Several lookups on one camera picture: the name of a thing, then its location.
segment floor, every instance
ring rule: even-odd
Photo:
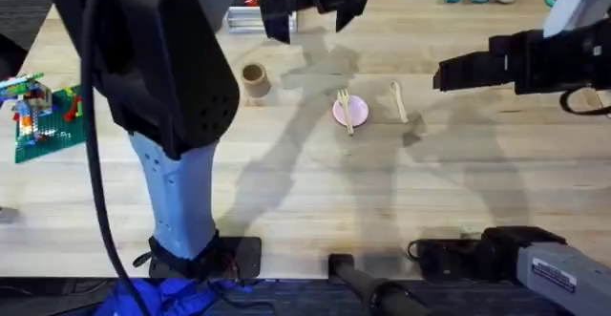
[[[28,50],[51,6],[51,0],[0,0],[0,33]],[[0,279],[0,310],[7,315],[53,315],[102,301],[114,285],[106,280]],[[431,305],[446,306],[459,315],[559,315],[551,303],[508,284],[427,284],[406,282]],[[282,315],[365,315],[362,305],[343,286],[325,281],[264,282],[252,293],[234,293],[236,300],[268,300]],[[209,315],[265,314],[237,312],[217,303]]]

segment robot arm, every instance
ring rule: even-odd
[[[488,228],[480,240],[422,239],[410,253],[425,280],[521,284],[576,316],[608,315],[611,270],[530,226]]]
[[[79,47],[85,0],[53,0]],[[212,160],[240,101],[215,32],[233,0],[105,0],[95,36],[95,87],[142,163],[155,215],[150,275],[205,279],[259,274],[261,240],[220,238],[211,212]],[[367,0],[262,0],[268,36],[316,6],[343,28]]]
[[[589,86],[611,89],[611,0],[558,0],[543,31],[492,37],[487,52],[469,53],[439,63],[433,87],[443,92],[515,82],[517,95],[564,92],[562,108],[574,91]]]

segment lego set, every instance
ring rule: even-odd
[[[15,162],[38,158],[85,140],[80,88],[52,92],[26,74],[0,82],[0,105],[16,100],[12,110],[17,122]]]

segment wooden cup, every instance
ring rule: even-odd
[[[271,88],[265,67],[259,63],[248,63],[242,68],[242,82],[251,97],[266,96]]]

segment red object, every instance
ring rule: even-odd
[[[70,107],[70,110],[64,114],[64,120],[73,121],[74,116],[76,116],[76,110],[78,109],[78,101],[80,101],[80,96],[75,95],[73,97],[73,104]]]
[[[259,6],[259,0],[244,0],[244,3],[246,4],[246,6],[249,6],[249,7],[258,7]]]

